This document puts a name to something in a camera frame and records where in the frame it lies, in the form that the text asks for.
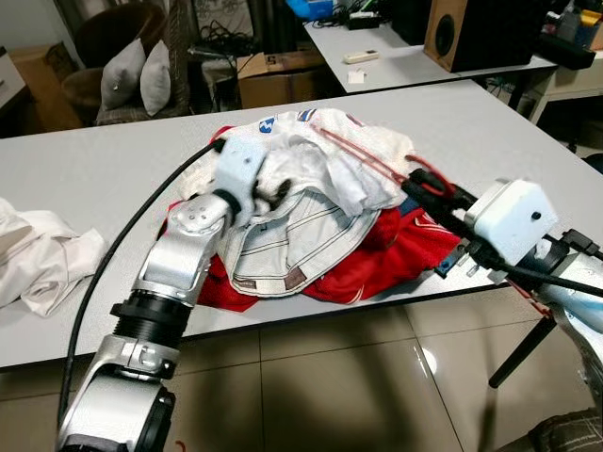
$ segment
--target floor tile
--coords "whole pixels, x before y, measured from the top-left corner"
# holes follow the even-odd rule
[[[465,451],[493,450],[539,422],[594,405],[577,349],[554,330],[497,389],[488,379],[536,322],[419,338]]]
[[[417,337],[536,320],[541,315],[511,287],[405,306]]]
[[[167,383],[176,408],[166,452],[262,450],[260,364],[243,364],[175,377]]]
[[[262,362],[267,452],[459,451],[416,339]]]
[[[91,357],[80,358],[73,367],[72,390],[77,389]],[[0,370],[0,400],[57,394],[63,377],[63,361],[31,364],[15,370]]]
[[[260,361],[257,330],[225,332],[185,341],[176,375]]]
[[[58,395],[0,402],[0,449],[19,452],[55,450]]]
[[[297,320],[260,334],[262,360],[415,337],[399,306]]]

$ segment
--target pillow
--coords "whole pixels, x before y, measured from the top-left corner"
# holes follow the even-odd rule
[[[168,47],[160,40],[149,54],[140,76],[140,94],[150,116],[166,106],[170,91],[170,56]]]
[[[139,85],[145,59],[142,43],[137,39],[106,64],[101,80],[104,108],[110,110],[128,102]]]

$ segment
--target white cloth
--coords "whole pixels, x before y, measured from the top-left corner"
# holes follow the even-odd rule
[[[405,198],[399,184],[344,151],[319,127],[397,173],[410,172],[404,157],[413,144],[407,136],[364,125],[336,109],[287,112],[223,133],[253,136],[269,151],[258,175],[260,191],[274,194],[283,181],[292,184],[275,210],[257,202],[250,224],[231,229],[220,242],[219,256],[240,293],[279,297],[302,291],[360,244],[380,209]],[[211,191],[218,158],[212,153],[185,172],[179,185],[183,198]]]
[[[94,272],[105,250],[94,229],[78,235],[52,212],[17,212],[0,198],[0,307],[21,298],[48,316]]]

